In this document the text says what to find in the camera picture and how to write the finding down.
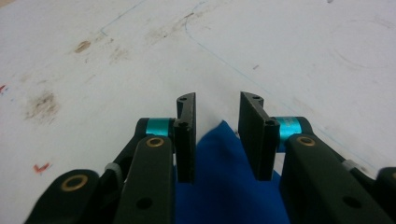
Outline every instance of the white surface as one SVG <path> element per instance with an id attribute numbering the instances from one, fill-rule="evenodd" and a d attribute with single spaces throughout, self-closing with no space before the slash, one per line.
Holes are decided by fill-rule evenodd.
<path id="1" fill-rule="evenodd" d="M 239 92 L 249 91 L 271 116 L 307 117 L 369 175 L 394 166 L 394 8 L 385 0 L 0 7 L 0 223 L 22 223 L 58 175 L 101 174 L 140 118 L 175 117 L 176 98 L 192 91 L 198 138 L 222 119 L 236 129 Z M 82 41 L 91 44 L 75 53 Z M 33 169 L 47 162 L 41 174 Z"/>

